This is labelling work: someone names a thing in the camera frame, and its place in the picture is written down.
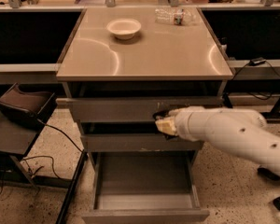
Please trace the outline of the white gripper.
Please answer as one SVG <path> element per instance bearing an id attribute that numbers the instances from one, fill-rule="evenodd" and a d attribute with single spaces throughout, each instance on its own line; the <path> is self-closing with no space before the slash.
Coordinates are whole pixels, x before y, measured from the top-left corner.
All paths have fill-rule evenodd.
<path id="1" fill-rule="evenodd" d="M 161 133 L 179 136 L 189 141 L 205 140 L 205 124 L 209 114 L 201 106 L 192 106 L 171 110 L 171 117 L 158 118 L 155 121 Z"/>

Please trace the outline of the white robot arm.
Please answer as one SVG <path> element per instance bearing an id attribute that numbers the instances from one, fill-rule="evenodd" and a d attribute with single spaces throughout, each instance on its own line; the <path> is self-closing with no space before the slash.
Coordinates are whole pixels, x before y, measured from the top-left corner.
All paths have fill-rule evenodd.
<path id="1" fill-rule="evenodd" d="M 256 110 L 189 106 L 158 115 L 155 124 L 161 133 L 208 142 L 280 176 L 280 136 L 265 130 L 266 119 Z"/>

